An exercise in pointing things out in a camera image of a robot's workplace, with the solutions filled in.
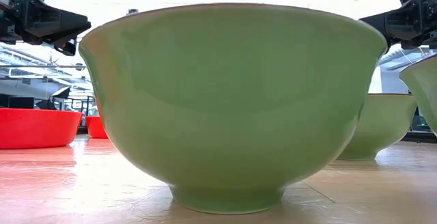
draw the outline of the black machine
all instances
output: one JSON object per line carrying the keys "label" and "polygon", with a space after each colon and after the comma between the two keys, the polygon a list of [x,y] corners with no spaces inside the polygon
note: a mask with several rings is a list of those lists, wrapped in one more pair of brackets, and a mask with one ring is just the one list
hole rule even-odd
{"label": "black machine", "polygon": [[89,28],[86,16],[53,8],[44,0],[0,0],[0,42],[6,44],[46,43],[73,56],[77,36]]}
{"label": "black machine", "polygon": [[[437,48],[437,0],[400,0],[401,7],[361,20],[380,31],[388,47]],[[86,16],[53,8],[44,0],[0,0],[0,42],[43,43],[75,55],[77,36],[91,27]]]}

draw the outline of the wooden table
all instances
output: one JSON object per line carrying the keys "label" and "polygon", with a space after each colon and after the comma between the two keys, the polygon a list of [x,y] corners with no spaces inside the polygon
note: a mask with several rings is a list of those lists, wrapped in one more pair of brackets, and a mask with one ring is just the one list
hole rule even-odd
{"label": "wooden table", "polygon": [[187,210],[106,139],[0,150],[0,224],[437,223],[437,145],[401,142],[376,161],[335,161],[257,214]]}

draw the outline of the bowl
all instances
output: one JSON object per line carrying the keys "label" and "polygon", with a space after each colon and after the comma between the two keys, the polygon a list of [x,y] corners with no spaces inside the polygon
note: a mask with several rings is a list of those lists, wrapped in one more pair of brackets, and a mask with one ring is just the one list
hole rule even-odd
{"label": "bowl", "polygon": [[217,214],[268,209],[334,160],[385,50],[365,23],[252,3],[133,14],[79,45],[115,147]]}
{"label": "bowl", "polygon": [[0,149],[35,149],[73,142],[82,113],[41,109],[0,109]]}
{"label": "bowl", "polygon": [[437,56],[416,62],[399,73],[431,130],[437,136]]}
{"label": "bowl", "polygon": [[354,136],[339,159],[373,160],[410,130],[416,102],[408,94],[368,94]]}
{"label": "bowl", "polygon": [[94,139],[108,139],[107,133],[104,131],[104,126],[100,116],[87,116],[88,134]]}

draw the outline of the red bowl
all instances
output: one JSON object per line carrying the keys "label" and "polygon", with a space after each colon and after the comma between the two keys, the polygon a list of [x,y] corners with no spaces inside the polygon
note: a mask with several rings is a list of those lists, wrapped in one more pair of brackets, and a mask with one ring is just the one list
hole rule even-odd
{"label": "red bowl", "polygon": [[104,131],[104,126],[100,116],[87,117],[88,134],[95,139],[108,139],[107,133]]}
{"label": "red bowl", "polygon": [[0,109],[0,149],[34,149],[73,142],[82,113],[39,109]]}

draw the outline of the ceramic bowl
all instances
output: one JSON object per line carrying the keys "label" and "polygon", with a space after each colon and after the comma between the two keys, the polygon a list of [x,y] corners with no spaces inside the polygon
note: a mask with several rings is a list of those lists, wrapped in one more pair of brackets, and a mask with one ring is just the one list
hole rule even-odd
{"label": "ceramic bowl", "polygon": [[0,149],[34,149],[73,142],[82,113],[40,109],[0,109]]}
{"label": "ceramic bowl", "polygon": [[385,50],[365,23],[252,3],[134,14],[79,46],[115,147],[221,214],[265,210],[334,160]]}
{"label": "ceramic bowl", "polygon": [[431,130],[437,136],[437,56],[416,62],[399,74]]}
{"label": "ceramic bowl", "polygon": [[100,116],[87,116],[88,134],[93,139],[108,139]]}
{"label": "ceramic bowl", "polygon": [[368,94],[352,140],[339,159],[373,160],[410,130],[416,102],[408,94]]}

